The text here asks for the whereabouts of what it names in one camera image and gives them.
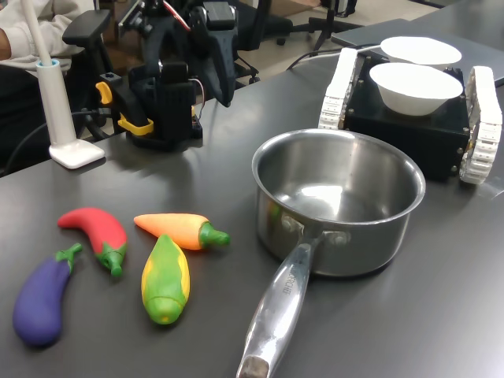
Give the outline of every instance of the metal pot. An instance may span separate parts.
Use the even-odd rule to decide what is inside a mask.
[[[250,324],[238,378],[270,377],[301,310],[309,273],[359,276],[397,253],[425,179],[397,148],[367,135],[278,135],[252,160],[259,239],[284,259]]]

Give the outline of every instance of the plastic vegetable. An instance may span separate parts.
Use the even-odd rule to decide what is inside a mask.
[[[161,235],[142,274],[142,301],[150,319],[159,324],[176,321],[189,298],[189,268],[182,250]]]
[[[24,283],[14,306],[13,326],[28,345],[41,347],[61,333],[61,300],[72,273],[76,244],[47,258]]]
[[[128,237],[119,221],[101,209],[84,207],[63,215],[57,225],[80,228],[87,233],[96,258],[113,276],[122,274],[121,264],[128,246]]]
[[[201,250],[209,245],[229,244],[229,235],[217,231],[205,217],[195,214],[146,214],[135,224],[154,236],[169,235],[181,248]]]

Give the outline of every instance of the orange carrot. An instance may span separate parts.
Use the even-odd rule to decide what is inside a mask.
[[[229,235],[213,228],[205,217],[196,214],[145,214],[135,224],[156,237],[167,234],[178,246],[201,250],[209,245],[229,244]]]

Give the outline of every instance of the yellow bracket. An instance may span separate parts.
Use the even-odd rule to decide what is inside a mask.
[[[130,124],[121,113],[120,120],[117,122],[117,124],[119,124],[119,126],[121,126],[123,129],[131,132],[133,135],[143,136],[154,131],[154,122],[149,118],[147,118],[147,120],[149,121],[149,124],[146,124],[145,126],[135,126],[134,124]]]
[[[104,81],[100,83],[96,83],[96,89],[99,90],[100,94],[102,95],[102,104],[103,105],[108,105],[112,103],[112,91],[110,90],[110,87],[105,83]]]

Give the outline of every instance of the purple eggplant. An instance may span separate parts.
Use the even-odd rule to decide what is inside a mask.
[[[59,250],[28,277],[14,306],[13,325],[28,345],[42,347],[61,333],[61,299],[73,268],[73,257],[82,250],[76,244]]]

